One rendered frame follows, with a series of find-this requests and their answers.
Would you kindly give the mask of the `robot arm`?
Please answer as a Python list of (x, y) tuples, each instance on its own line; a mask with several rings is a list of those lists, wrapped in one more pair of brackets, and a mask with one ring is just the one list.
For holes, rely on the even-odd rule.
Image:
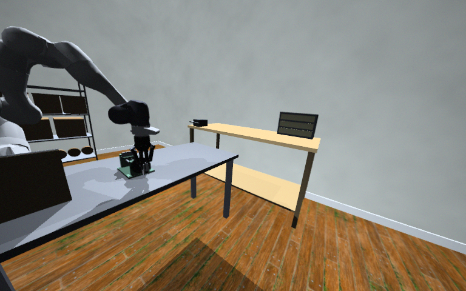
[(42, 118), (42, 111), (27, 95), (29, 74), (37, 64), (66, 69), (81, 85), (106, 95), (116, 105), (109, 109), (109, 119), (115, 124), (130, 123), (133, 135), (160, 132), (150, 126), (147, 104), (138, 100), (128, 102), (72, 42), (52, 43), (25, 28), (12, 26), (3, 30), (1, 38), (0, 156), (31, 152), (23, 129), (17, 124), (37, 124)]

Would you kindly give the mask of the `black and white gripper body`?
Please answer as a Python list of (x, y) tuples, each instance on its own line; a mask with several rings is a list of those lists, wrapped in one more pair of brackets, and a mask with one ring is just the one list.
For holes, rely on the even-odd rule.
[[(147, 135), (147, 136), (134, 136), (134, 142), (135, 142), (134, 146), (138, 151), (141, 151), (140, 146), (143, 146), (143, 151), (146, 151), (146, 148), (145, 148), (146, 145), (148, 146), (148, 149), (151, 146), (150, 136), (149, 135)], [(145, 142), (145, 143), (142, 143), (142, 142)]]

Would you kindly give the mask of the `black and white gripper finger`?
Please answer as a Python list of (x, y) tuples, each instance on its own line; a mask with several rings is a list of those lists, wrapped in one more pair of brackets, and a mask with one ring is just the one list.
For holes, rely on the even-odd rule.
[[(145, 165), (146, 165), (146, 170), (148, 171), (148, 174), (149, 174), (149, 163), (152, 161), (155, 145), (150, 146), (150, 152), (148, 151), (148, 145), (146, 145), (145, 148), (146, 148), (146, 151), (144, 151)], [(148, 152), (149, 152), (149, 155), (148, 155)]]
[(138, 156), (137, 156), (137, 153), (136, 153), (136, 150), (135, 150), (135, 146), (132, 147), (131, 149), (129, 149), (132, 154), (133, 154), (133, 157), (135, 158), (135, 161), (137, 164), (140, 164), (141, 166), (141, 171), (142, 171), (142, 174), (145, 175), (145, 168), (144, 168), (144, 159), (143, 159), (143, 146), (140, 146), (140, 150), (141, 151), (138, 151), (139, 152), (139, 157), (140, 157), (140, 160), (138, 159)]

